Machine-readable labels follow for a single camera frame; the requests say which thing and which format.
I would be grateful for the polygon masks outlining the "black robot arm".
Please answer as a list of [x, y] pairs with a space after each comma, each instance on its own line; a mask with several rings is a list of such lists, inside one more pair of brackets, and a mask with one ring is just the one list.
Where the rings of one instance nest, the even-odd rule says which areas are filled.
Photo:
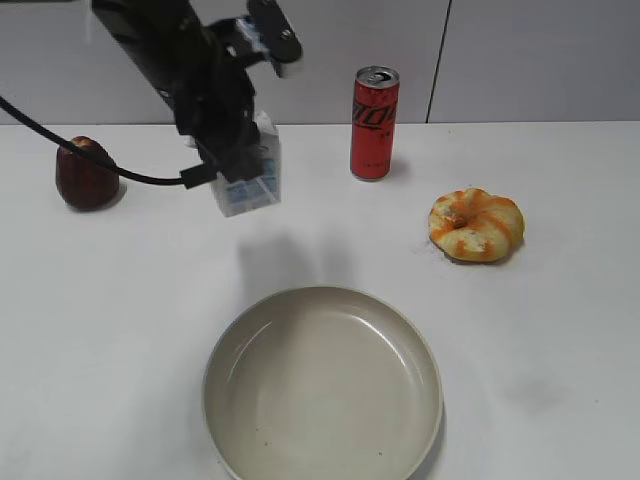
[[94, 1], [91, 10], [193, 139], [202, 163], [183, 171], [188, 187], [263, 174], [246, 66], [189, 2]]

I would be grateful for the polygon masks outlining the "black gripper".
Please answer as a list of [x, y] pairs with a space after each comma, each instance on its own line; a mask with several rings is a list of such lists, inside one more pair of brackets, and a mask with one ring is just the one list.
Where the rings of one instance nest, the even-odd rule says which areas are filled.
[[[182, 135], [215, 133], [229, 138], [252, 119], [255, 89], [247, 69], [236, 65], [223, 48], [167, 47], [162, 53], [162, 96]], [[264, 173], [259, 144], [224, 151], [220, 172], [229, 183]]]

